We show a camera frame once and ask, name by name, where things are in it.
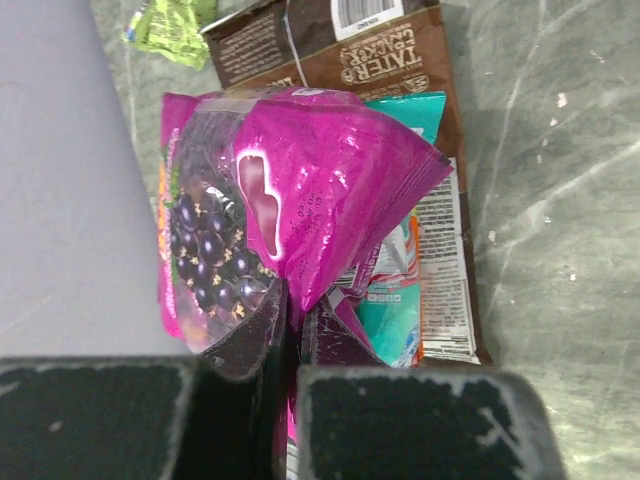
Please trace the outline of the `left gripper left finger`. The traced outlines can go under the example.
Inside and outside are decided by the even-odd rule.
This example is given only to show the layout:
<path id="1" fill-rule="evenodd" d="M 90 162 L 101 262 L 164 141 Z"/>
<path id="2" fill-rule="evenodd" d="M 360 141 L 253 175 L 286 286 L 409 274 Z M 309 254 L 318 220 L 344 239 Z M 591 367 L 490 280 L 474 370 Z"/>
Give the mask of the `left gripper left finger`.
<path id="1" fill-rule="evenodd" d="M 5 479 L 282 479 L 288 288 L 199 357 L 1 363 Z"/>

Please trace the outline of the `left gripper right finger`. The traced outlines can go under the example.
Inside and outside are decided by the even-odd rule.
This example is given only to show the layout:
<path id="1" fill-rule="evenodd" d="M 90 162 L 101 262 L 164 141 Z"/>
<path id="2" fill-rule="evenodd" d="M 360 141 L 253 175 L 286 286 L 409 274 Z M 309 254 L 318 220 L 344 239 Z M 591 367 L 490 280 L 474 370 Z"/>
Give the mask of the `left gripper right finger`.
<path id="1" fill-rule="evenodd" d="M 545 406 L 522 377 L 437 361 L 385 366 L 328 300 L 305 317 L 302 479 L 562 479 Z"/>

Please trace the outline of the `teal snack packet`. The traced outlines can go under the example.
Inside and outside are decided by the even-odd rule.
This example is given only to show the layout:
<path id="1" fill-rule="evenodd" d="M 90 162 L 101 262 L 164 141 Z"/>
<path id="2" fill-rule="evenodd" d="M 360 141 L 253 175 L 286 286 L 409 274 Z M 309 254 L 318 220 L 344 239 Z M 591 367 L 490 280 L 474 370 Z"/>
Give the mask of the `teal snack packet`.
<path id="1" fill-rule="evenodd" d="M 367 106 L 400 121 L 433 144 L 446 94 L 429 92 L 372 100 Z M 411 270 L 409 215 L 385 237 L 366 296 L 356 308 L 373 350 L 387 365 L 409 368 L 415 325 L 415 280 Z"/>

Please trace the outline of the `orange snack packet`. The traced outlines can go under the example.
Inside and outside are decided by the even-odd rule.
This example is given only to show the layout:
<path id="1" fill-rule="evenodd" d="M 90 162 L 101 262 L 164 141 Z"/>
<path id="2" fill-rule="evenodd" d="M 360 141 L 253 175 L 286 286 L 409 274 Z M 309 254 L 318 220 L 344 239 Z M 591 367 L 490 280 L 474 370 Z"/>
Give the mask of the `orange snack packet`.
<path id="1" fill-rule="evenodd" d="M 409 215 L 409 233 L 411 246 L 411 270 L 415 280 L 415 325 L 411 331 L 411 361 L 410 366 L 416 367 L 423 357 L 421 345 L 421 321 L 422 321 L 422 295 L 421 295 L 421 273 L 419 256 L 419 229 L 418 220 L 414 212 Z"/>

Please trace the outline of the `magenta snack packet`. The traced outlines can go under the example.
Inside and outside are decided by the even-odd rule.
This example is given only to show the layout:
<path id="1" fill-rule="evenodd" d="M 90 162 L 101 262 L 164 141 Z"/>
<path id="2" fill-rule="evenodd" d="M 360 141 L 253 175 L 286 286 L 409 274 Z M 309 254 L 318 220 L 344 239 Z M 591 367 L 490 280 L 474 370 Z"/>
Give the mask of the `magenta snack packet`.
<path id="1" fill-rule="evenodd" d="M 364 264 L 452 170 L 419 133 L 337 90 L 162 99 L 158 300 L 194 352 L 288 286 L 289 322 Z"/>

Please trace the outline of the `brown snack bag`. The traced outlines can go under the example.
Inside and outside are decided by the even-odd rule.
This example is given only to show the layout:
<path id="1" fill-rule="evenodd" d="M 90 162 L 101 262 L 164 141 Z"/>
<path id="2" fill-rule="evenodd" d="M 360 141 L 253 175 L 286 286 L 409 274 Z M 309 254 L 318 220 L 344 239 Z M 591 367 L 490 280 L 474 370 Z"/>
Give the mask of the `brown snack bag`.
<path id="1" fill-rule="evenodd" d="M 446 97 L 436 147 L 453 172 L 418 203 L 428 358 L 489 364 L 478 314 L 466 158 L 436 1 L 258 1 L 202 29 L 223 87 L 296 85 L 365 101 Z"/>

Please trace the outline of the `green snack packet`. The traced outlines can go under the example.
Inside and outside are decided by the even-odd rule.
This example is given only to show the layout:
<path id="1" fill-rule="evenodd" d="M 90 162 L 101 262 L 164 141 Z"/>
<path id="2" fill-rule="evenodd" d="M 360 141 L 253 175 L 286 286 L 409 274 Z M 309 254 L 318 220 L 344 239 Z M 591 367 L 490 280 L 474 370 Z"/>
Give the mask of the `green snack packet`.
<path id="1" fill-rule="evenodd" d="M 217 16 L 216 0 L 143 1 L 123 31 L 125 43 L 201 70 L 209 58 L 200 34 Z"/>

